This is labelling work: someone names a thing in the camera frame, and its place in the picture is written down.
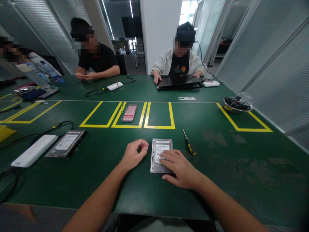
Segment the white power bank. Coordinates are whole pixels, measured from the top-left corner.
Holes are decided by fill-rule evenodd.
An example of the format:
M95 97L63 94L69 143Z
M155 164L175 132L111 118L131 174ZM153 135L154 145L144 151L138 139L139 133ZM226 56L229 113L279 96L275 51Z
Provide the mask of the white power bank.
M11 166L28 168L30 167L56 140L57 135L43 135L23 154L13 161Z
M203 82L203 85L205 87L213 87L213 86L219 86L220 83L217 81L211 81L211 82Z
M121 82L117 82L115 84L112 84L112 85L109 85L107 88L110 90L110 91L113 91L117 88L120 88L121 86L123 86L123 83Z

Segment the black laptop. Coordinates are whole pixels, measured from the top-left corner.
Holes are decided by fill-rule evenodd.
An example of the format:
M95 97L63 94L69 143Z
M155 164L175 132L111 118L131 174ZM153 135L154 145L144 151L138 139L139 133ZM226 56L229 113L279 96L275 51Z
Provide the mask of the black laptop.
M202 88L203 81L193 74L162 76L158 83L158 90L195 89Z

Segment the sticker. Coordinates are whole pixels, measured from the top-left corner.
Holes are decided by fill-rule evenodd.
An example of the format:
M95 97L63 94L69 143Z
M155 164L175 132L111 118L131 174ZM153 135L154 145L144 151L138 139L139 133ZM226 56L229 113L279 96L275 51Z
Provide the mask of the sticker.
M170 143L169 141L156 141L156 143Z
M195 97L178 97L178 100L196 100Z
M156 163L160 163L159 159L165 159L168 160L166 158L163 158L160 156L160 154L164 151L164 150L169 150L170 149L170 145L165 145L165 144L156 144L155 145L155 161Z
M60 143L55 147L57 150L67 150L74 140L78 137L78 135L66 135Z

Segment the plastic bottle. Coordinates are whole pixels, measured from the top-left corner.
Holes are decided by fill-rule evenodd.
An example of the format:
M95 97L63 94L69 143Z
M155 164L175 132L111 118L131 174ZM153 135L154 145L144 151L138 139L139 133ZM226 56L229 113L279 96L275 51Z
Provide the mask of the plastic bottle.
M25 64L28 65L30 68L32 68L33 71L35 71L35 73L38 74L44 81L50 82L50 80L48 79L48 77L45 76L45 74L42 73L41 70L40 70L37 66L35 66L35 65L33 65L33 64L29 63L29 62L27 62L27 63L25 63Z
M46 64L44 61L40 61L42 64L42 68L50 75L57 83L64 83L64 80L61 76L59 76L55 71L54 68L50 65Z

